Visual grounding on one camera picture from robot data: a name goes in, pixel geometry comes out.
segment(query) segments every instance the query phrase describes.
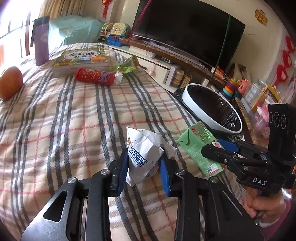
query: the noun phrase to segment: white drawer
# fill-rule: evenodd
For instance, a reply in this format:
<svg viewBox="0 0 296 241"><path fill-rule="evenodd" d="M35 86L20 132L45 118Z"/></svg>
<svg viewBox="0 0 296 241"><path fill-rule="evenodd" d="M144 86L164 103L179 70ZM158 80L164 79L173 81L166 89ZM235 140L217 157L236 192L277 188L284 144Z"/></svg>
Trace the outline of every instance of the white drawer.
<svg viewBox="0 0 296 241"><path fill-rule="evenodd" d="M121 54L125 58L129 58L129 57L132 56L131 54L121 52L121 51L118 51L116 49L114 49L114 51ZM142 67L144 67L142 69L144 69L147 73L149 72L150 68L153 68L153 62L152 61L150 62L150 61L147 61L147 60L142 59L140 57L137 57L137 58L138 58L139 64ZM169 72L170 72L169 69L164 68L164 67L159 66L159 65L156 65L156 67L155 67L155 75L152 76L152 78L158 83L165 83Z"/></svg>

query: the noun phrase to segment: crumpled white paper bag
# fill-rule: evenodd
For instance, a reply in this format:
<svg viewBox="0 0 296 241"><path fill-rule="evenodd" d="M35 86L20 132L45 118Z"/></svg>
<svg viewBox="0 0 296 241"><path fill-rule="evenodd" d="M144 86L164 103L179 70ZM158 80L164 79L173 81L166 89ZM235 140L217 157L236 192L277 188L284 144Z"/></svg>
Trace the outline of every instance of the crumpled white paper bag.
<svg viewBox="0 0 296 241"><path fill-rule="evenodd" d="M177 148L168 144L161 135L154 132L129 127L126 129L129 156L126 182L130 186L134 186L156 174L158 170L157 161L164 150L166 150L168 158L172 158L175 157Z"/></svg>

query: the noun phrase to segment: human hand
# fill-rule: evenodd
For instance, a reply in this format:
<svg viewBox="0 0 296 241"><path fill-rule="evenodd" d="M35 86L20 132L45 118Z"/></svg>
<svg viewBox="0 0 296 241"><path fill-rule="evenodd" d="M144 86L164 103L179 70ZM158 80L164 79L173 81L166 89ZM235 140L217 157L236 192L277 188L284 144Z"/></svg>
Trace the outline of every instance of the human hand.
<svg viewBox="0 0 296 241"><path fill-rule="evenodd" d="M256 217L257 211L265 211L261 222L273 223L284 213L286 204L281 191L270 197L263 197L258 195L257 189L247 187L243 207L252 218Z"/></svg>

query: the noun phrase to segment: black television screen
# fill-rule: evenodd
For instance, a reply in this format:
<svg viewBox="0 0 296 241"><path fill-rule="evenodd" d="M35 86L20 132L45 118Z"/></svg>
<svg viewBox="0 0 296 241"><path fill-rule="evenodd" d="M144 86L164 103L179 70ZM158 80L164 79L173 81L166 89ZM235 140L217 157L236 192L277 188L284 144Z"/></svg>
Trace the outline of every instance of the black television screen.
<svg viewBox="0 0 296 241"><path fill-rule="evenodd" d="M135 22L148 0L140 0ZM229 14L199 0L152 0L134 35L185 51L214 67L224 41ZM219 66L226 69L245 25L231 16Z"/></svg>

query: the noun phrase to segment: red apple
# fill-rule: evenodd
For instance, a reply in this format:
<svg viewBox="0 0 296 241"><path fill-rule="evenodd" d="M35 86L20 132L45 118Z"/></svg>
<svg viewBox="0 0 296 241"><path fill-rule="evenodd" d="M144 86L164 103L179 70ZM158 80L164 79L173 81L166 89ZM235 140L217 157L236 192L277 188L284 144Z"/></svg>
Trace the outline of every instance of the red apple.
<svg viewBox="0 0 296 241"><path fill-rule="evenodd" d="M22 87L22 73L13 66L4 71L0 77L0 98L9 100Z"/></svg>

